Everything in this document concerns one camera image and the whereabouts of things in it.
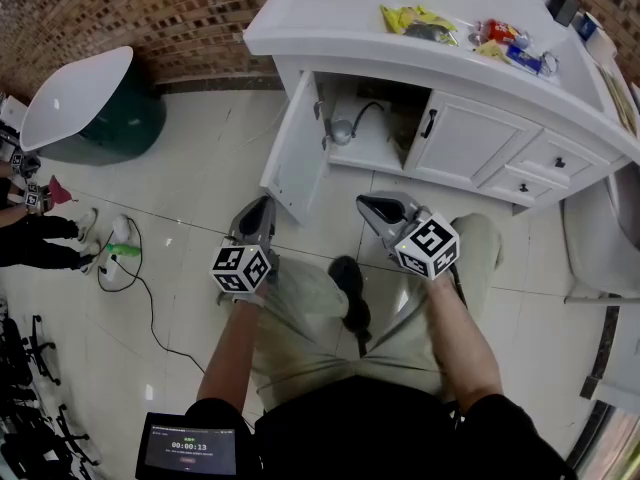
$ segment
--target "yellow snack package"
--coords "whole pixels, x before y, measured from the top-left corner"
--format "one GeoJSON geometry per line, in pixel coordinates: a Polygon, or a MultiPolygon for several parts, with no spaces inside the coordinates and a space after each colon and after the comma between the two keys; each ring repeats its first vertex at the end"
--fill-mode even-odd
{"type": "Polygon", "coordinates": [[[448,31],[446,35],[438,39],[438,42],[458,46],[458,42],[452,34],[452,32],[458,31],[456,26],[435,12],[426,10],[421,5],[417,7],[401,7],[400,9],[392,9],[381,5],[380,10],[387,27],[395,34],[414,35],[407,33],[407,29],[411,26],[416,26],[416,24],[437,25],[448,31]]]}
{"type": "Polygon", "coordinates": [[[501,60],[507,64],[511,64],[509,58],[504,54],[498,43],[496,43],[495,39],[491,41],[481,44],[478,46],[474,52],[479,53],[480,55],[484,55],[485,57],[489,57],[495,60],[501,60]]]}

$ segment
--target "white chair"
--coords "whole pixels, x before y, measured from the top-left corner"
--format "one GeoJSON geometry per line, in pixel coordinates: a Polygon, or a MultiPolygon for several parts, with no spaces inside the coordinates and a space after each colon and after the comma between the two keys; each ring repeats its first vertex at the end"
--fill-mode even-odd
{"type": "Polygon", "coordinates": [[[566,304],[640,304],[640,169],[631,163],[564,202],[574,276],[621,298],[567,297],[566,304]]]}

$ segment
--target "display screen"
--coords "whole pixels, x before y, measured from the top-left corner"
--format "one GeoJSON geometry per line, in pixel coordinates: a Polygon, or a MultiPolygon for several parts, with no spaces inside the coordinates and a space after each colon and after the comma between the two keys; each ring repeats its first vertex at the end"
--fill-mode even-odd
{"type": "Polygon", "coordinates": [[[235,431],[151,425],[145,464],[187,473],[235,475],[235,431]]]}

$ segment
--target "green trash can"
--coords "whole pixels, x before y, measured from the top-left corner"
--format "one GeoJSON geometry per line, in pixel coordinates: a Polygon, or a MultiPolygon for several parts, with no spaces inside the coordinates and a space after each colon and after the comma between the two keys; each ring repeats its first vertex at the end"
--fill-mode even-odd
{"type": "Polygon", "coordinates": [[[123,46],[51,75],[27,109],[20,145],[62,162],[114,164],[147,151],[165,118],[164,102],[123,46]]]}

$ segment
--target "trash can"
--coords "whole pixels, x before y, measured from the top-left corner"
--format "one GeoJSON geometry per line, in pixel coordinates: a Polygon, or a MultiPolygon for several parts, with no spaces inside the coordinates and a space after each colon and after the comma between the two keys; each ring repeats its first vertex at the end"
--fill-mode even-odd
{"type": "Polygon", "coordinates": [[[630,163],[564,201],[573,275],[605,293],[640,296],[640,170],[630,163]]]}
{"type": "Polygon", "coordinates": [[[27,109],[20,145],[63,162],[113,164],[149,149],[165,118],[164,102],[123,46],[51,75],[27,109]]]}

